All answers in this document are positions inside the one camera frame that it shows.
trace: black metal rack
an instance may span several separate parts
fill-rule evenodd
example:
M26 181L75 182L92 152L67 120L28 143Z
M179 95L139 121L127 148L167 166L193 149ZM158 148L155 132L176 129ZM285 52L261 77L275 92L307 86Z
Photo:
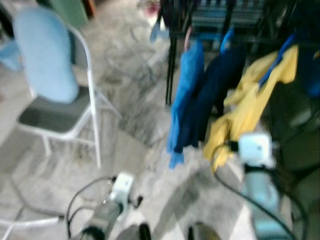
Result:
M173 76L177 54L177 39L184 38L192 27L191 38L221 41L230 27L235 30L234 42L248 44L257 51L258 45L279 47L286 40L285 30L290 24L297 0L286 2L286 12L280 27L275 27L271 11L277 0L173 0L172 21L169 28L170 48L166 78L165 104L171 105ZM301 42L301 45L319 45Z

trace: gray chair seat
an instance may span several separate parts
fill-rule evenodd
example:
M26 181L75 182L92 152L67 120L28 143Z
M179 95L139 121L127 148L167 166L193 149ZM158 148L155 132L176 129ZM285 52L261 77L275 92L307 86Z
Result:
M81 86L76 100L70 104L56 103L37 97L20 115L22 125L64 134L72 130L90 104L88 87Z

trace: gray tiled floor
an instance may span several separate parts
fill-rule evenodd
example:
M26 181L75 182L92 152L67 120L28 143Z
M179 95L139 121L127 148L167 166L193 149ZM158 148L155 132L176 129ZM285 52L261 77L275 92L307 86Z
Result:
M111 239L131 224L148 222L155 240L183 240L188 226L202 221L216 229L222 240L254 239L249 211L242 202L219 186L210 175L201 150L188 148L186 163L168 168L166 136L170 112L164 108L168 41L149 43L150 24L136 9L136 1L107 0L97 17L82 29L88 41L95 80L123 115L99 113L103 149L102 168L97 170L92 149L52 141L53 154L45 157L39 137L15 129L15 119L30 102L22 72L0 67L0 216L13 219L22 203L10 179L37 207L63 212L72 195L102 175L128 171L136 176L132 196L143 195L138 210L114 227ZM90 137L90 131L83 131ZM229 167L223 170L235 185L239 180ZM76 205L94 204L108 190L89 189ZM88 219L79 214L74 231ZM28 211L23 219L40 217ZM64 224L15 231L10 240L66 239Z

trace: white metal chair frame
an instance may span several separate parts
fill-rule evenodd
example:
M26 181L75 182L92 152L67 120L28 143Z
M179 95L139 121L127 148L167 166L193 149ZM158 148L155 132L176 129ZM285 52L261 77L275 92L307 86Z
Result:
M86 74L87 74L89 98L90 98L89 105L87 106L85 111L82 113L81 117L78 119L76 124L72 127L72 129L69 130L68 132L65 132L65 133L57 133L57 132L50 131L47 129L42 129L42 128L38 128L38 127L33 127L33 126L21 124L19 122L18 122L18 127L23 131L28 131L28 132L32 132L32 133L35 133L38 135L42 135L43 144L44 144L44 148L45 148L45 152L46 152L47 156L49 156L52 153L49 138L59 139L59 140L63 140L63 141L73 141L76 143L94 146L95 153L96 153L96 164L97 164L97 167L100 168L102 165L102 161L101 161L99 127L98 127L98 119L97 119L96 97L97 97L98 101L100 101L102 104L104 104L107 109L112 110L119 118L121 118L122 116L117 111L117 109L110 103L110 101L102 94L102 92L95 87L95 84L93 81L94 78L93 78L91 54L90 54L88 45L87 45L84 37L73 27L69 26L68 30L74 36L74 38L75 38L74 40L75 41L78 40L81 43L81 46L83 47L84 52L85 52ZM33 99L35 99L37 97L36 94L32 91L32 89L30 91L31 91L31 95L32 95ZM92 116L94 141L77 137L77 135L80 133L81 129L84 127L84 125L90 119L90 115Z

